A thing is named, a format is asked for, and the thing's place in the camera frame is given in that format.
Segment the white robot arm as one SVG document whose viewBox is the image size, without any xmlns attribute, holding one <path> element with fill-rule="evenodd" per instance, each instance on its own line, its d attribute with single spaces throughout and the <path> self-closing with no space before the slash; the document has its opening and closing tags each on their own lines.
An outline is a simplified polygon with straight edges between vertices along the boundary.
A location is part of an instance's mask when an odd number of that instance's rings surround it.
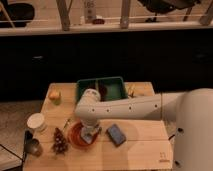
<svg viewBox="0 0 213 171">
<path fill-rule="evenodd" d="M 83 125 L 80 137 L 91 143 L 101 119 L 153 120 L 161 102 L 158 95 L 101 102 L 97 90 L 87 89 L 74 111 Z M 213 171 L 213 89 L 185 92 L 175 100 L 174 113 L 173 171 Z"/>
</svg>

